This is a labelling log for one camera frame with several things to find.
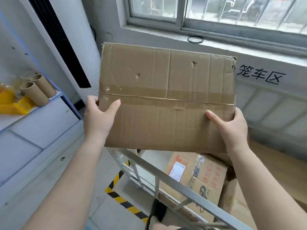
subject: yellow plastic container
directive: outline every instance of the yellow plastic container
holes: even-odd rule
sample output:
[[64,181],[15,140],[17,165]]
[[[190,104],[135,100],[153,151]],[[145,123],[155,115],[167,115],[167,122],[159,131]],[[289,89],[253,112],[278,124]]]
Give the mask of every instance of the yellow plastic container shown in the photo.
[[16,96],[12,90],[6,89],[0,93],[0,114],[26,115],[33,107],[34,102],[27,96],[23,96],[15,102]]

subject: hand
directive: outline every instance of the hand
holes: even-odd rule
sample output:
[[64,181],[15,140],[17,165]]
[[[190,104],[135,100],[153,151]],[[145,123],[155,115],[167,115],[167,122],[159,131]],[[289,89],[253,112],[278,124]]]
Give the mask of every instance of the hand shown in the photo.
[[220,131],[228,153],[240,147],[248,146],[248,125],[239,108],[236,107],[235,118],[229,122],[221,120],[209,110],[206,111],[206,115]]
[[104,142],[114,122],[115,114],[120,106],[120,100],[113,102],[106,112],[98,109],[96,102],[98,97],[88,96],[84,113],[85,139]]

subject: foot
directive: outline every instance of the foot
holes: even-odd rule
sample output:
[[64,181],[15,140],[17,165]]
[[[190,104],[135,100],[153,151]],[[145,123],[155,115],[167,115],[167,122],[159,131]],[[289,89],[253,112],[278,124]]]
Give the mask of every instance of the foot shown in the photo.
[[167,207],[163,203],[159,202],[159,200],[155,199],[151,207],[151,212],[148,217],[148,221],[147,221],[145,230],[149,230],[150,219],[152,216],[155,216],[159,222],[162,222],[163,217],[165,216],[166,210],[167,210]]

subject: cardboard tube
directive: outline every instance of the cardboard tube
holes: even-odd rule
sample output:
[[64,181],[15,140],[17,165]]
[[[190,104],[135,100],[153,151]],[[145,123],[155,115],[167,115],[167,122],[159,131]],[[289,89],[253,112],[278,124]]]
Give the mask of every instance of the cardboard tube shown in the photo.
[[56,95],[56,91],[42,74],[33,75],[31,81],[35,82],[38,88],[40,88],[47,97],[53,97]]
[[38,88],[38,86],[32,82],[26,82],[23,83],[20,86],[21,91],[23,91],[29,98],[32,99],[32,101],[37,106],[44,106],[49,103],[49,98]]

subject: yellow and black tape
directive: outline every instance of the yellow and black tape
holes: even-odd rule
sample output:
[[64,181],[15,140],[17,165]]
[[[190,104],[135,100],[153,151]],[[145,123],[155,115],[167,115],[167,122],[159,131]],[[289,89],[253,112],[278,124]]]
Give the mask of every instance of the yellow and black tape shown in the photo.
[[115,191],[113,191],[114,186],[117,184],[119,179],[123,176],[124,172],[121,170],[114,180],[110,183],[110,185],[105,189],[105,192],[112,197],[115,201],[117,201],[120,205],[122,205],[124,208],[126,208],[129,212],[136,215],[138,218],[140,218],[142,221],[147,223],[148,216],[144,214],[141,210],[136,208],[134,205],[129,203],[127,200],[125,200],[123,197],[121,197],[119,194],[117,194]]

